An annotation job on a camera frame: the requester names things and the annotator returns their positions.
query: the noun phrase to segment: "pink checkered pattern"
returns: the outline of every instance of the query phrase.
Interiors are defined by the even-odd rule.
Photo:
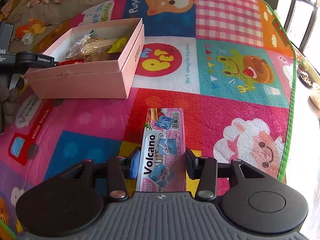
[[[196,0],[196,38],[262,47],[256,0]]]

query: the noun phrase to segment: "open cardboard box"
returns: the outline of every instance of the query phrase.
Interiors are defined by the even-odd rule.
[[[118,60],[30,68],[28,82],[39,98],[128,98],[144,45],[142,19],[123,19],[71,28],[45,52],[65,61],[70,47],[94,30],[92,38],[114,39],[132,33]]]

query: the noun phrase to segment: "barcode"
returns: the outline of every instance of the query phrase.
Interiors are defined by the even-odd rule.
[[[180,131],[180,112],[172,112],[171,118],[173,119],[171,130]]]

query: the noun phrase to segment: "colorful play mat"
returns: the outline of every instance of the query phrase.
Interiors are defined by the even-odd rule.
[[[72,27],[122,18],[143,18],[146,36],[128,99],[40,100],[27,87],[0,136],[0,223],[16,235],[21,194],[83,159],[128,156],[141,146],[151,107],[183,108],[186,146],[197,156],[240,158],[284,177],[296,60],[264,1],[108,0],[61,23],[33,50],[45,51]],[[97,191],[105,194],[105,185],[97,181]],[[186,189],[196,187],[187,176]],[[226,190],[221,179],[218,194]]]

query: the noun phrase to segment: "white floor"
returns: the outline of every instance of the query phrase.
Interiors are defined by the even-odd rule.
[[[292,140],[286,169],[287,185],[308,201],[309,213],[300,232],[320,239],[320,110],[309,98],[310,90],[297,79]]]

